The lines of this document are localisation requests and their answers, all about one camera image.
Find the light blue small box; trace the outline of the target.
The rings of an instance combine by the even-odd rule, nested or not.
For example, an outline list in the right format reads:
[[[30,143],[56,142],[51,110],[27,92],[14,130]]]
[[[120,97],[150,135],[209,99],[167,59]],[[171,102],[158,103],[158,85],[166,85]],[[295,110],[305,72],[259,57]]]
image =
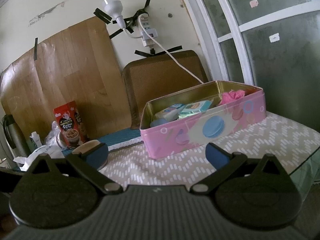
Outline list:
[[[187,104],[183,110],[181,110],[181,115],[188,115],[188,114],[197,114],[204,112],[209,109],[212,102],[210,100],[203,100],[198,102],[193,102]]]

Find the green small packet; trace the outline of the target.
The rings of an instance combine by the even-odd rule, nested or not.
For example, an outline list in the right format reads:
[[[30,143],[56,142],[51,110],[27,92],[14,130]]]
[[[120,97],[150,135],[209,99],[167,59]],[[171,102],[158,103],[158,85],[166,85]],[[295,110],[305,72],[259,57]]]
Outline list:
[[[191,119],[191,118],[197,118],[197,117],[199,117],[199,116],[201,116],[201,113],[180,114],[180,115],[178,116],[178,120],[183,120],[183,119],[187,120],[187,119]]]

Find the pink plush toy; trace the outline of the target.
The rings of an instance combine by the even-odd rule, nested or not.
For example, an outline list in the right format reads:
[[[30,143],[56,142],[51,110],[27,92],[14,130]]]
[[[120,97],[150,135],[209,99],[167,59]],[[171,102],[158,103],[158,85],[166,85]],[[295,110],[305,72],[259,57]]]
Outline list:
[[[219,102],[218,106],[228,104],[233,102],[237,99],[243,98],[245,96],[244,90],[231,90],[230,92],[224,92],[221,95],[221,101]]]

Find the white blue wipes packet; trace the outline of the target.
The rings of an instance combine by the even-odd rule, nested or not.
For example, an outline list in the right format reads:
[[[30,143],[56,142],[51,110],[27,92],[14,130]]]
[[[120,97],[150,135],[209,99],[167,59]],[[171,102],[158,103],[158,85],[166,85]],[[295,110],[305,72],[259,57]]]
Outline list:
[[[184,109],[185,104],[177,103],[171,105],[155,114],[156,119],[165,119],[168,122],[174,121],[178,118],[180,112]]]

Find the round cookie tub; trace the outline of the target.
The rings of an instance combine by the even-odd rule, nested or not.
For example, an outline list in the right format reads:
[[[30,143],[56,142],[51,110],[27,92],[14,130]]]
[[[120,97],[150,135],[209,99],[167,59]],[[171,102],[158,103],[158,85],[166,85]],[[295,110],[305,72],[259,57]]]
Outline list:
[[[98,140],[88,141],[72,151],[80,159],[96,170],[102,169],[107,164],[108,146]]]

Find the white tissue pack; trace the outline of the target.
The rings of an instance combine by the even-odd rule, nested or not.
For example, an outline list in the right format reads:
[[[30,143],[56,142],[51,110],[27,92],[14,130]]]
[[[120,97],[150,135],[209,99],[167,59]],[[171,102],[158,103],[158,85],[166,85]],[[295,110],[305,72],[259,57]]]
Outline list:
[[[38,156],[45,155],[49,155],[51,159],[62,159],[65,157],[58,146],[43,145],[40,148],[37,148],[28,157],[15,157],[14,162],[16,162],[17,164],[22,164],[22,166],[20,167],[21,171],[27,171]]]

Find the zigzag patterned tablecloth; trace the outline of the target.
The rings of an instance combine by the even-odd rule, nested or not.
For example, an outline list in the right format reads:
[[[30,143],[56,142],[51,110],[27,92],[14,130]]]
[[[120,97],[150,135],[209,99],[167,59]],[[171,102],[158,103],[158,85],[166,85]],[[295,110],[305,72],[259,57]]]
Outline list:
[[[152,159],[140,138],[132,146],[108,154],[100,172],[122,187],[142,185],[190,186],[227,164],[239,152],[260,159],[277,157],[298,188],[319,180],[319,133],[293,120],[268,112],[267,117],[234,134],[181,153]]]

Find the clear plastic bag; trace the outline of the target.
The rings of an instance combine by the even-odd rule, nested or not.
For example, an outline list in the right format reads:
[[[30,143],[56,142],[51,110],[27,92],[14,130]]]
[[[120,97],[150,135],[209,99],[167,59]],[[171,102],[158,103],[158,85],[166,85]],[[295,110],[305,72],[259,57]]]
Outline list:
[[[60,126],[56,121],[52,122],[52,129],[49,132],[49,134],[46,136],[44,143],[48,146],[57,146],[62,151],[67,149],[67,145],[62,135]]]

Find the red cereal box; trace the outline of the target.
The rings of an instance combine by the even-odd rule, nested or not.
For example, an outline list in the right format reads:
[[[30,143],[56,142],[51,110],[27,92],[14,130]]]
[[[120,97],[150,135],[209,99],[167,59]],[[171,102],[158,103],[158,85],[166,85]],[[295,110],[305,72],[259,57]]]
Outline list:
[[[75,101],[56,107],[53,112],[68,148],[76,148],[88,141]]]

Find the pink macaron tin box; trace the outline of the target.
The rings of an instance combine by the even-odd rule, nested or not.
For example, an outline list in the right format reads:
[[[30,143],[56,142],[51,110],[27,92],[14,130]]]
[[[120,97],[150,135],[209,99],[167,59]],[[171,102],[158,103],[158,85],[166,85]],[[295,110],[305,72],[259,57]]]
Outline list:
[[[244,90],[245,96],[218,106],[221,95]],[[191,119],[163,122],[155,114],[177,104],[210,100],[209,109]],[[211,81],[187,88],[146,103],[140,133],[152,159],[167,157],[235,133],[266,118],[264,90],[232,81]]]

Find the small white carton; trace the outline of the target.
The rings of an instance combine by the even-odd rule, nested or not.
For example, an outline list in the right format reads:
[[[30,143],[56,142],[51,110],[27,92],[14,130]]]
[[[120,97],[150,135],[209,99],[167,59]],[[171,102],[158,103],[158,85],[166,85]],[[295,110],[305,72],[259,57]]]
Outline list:
[[[32,132],[29,138],[35,148],[40,148],[42,146],[40,136],[37,132]]]

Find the steel thermos flask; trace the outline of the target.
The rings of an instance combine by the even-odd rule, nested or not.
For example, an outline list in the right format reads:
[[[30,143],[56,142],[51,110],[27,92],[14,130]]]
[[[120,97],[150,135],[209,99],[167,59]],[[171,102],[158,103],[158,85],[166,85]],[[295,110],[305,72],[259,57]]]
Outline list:
[[[13,115],[6,114],[2,118],[2,126],[4,136],[6,138],[9,149],[14,158],[28,157],[31,154],[27,141],[22,133],[22,130],[16,123]]]

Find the large wooden board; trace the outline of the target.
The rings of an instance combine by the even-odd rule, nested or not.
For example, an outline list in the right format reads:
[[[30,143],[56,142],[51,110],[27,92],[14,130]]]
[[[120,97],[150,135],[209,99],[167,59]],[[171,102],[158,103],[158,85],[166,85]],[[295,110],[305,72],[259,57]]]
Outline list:
[[[97,17],[39,43],[1,75],[1,104],[25,137],[44,138],[54,109],[75,101],[87,135],[129,128],[131,113],[106,24]]]

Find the brown woven tray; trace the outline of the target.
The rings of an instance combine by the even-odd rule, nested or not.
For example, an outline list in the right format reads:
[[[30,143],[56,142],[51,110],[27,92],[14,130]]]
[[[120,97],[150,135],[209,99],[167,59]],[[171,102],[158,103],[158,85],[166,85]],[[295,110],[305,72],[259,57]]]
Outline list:
[[[143,108],[148,101],[200,84],[167,54],[128,63],[122,77],[129,101],[132,129],[139,128]]]

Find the white power strip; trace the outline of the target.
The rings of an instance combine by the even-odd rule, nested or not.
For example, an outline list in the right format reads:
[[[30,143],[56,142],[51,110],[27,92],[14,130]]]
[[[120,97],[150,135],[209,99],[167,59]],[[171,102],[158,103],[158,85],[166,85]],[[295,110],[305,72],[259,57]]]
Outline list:
[[[138,26],[144,47],[153,48],[155,42],[153,39],[158,37],[157,30],[150,25],[149,15],[147,13],[138,16]]]

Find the white light bulb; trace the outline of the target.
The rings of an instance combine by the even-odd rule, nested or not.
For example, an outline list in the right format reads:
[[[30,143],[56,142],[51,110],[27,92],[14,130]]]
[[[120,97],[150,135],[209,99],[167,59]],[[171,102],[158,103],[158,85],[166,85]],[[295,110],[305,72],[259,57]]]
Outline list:
[[[126,28],[122,15],[123,5],[120,0],[104,0],[104,11],[116,21],[121,29]]]

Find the white window frame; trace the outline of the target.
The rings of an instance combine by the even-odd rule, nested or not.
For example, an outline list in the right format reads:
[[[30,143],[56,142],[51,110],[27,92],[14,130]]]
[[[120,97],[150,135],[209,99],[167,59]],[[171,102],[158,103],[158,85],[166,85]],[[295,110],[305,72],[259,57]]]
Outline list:
[[[319,77],[319,0],[184,0],[214,78],[309,87]]]

